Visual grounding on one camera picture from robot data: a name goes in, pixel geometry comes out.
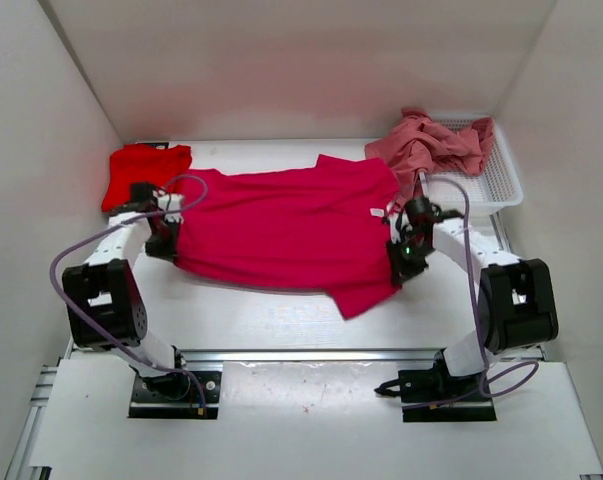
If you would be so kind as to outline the magenta t shirt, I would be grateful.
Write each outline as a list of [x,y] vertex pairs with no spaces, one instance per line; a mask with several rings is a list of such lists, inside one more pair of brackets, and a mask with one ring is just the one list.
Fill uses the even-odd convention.
[[398,181],[381,159],[326,155],[315,166],[226,175],[193,170],[176,266],[209,280],[323,292],[351,319],[391,298],[383,209]]

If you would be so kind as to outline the red t shirt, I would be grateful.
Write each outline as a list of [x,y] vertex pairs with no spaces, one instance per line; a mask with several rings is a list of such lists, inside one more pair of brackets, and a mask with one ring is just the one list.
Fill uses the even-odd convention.
[[134,183],[150,183],[169,192],[178,192],[181,181],[168,182],[185,174],[192,163],[191,148],[177,145],[155,148],[146,144],[130,144],[110,155],[110,180],[101,203],[101,210],[109,212],[130,201],[130,188]]

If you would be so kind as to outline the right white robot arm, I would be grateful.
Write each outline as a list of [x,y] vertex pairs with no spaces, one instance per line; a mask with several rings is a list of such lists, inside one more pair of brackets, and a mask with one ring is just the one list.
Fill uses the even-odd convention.
[[390,240],[386,250],[395,286],[425,272],[427,257],[441,253],[468,277],[474,331],[441,351],[441,368],[430,375],[430,387],[451,400],[466,377],[487,370],[501,354],[557,338],[558,316],[548,265],[522,259],[494,247],[458,210],[444,210],[421,196],[384,218]]

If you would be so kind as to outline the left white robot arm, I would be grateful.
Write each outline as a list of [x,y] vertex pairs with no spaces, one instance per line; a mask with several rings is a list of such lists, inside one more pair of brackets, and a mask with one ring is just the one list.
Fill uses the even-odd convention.
[[182,216],[172,214],[181,197],[147,183],[134,183],[130,197],[110,212],[96,250],[61,275],[75,344],[126,361],[146,388],[179,400],[194,387],[177,347],[160,340],[149,321],[133,266],[144,252],[174,262]]

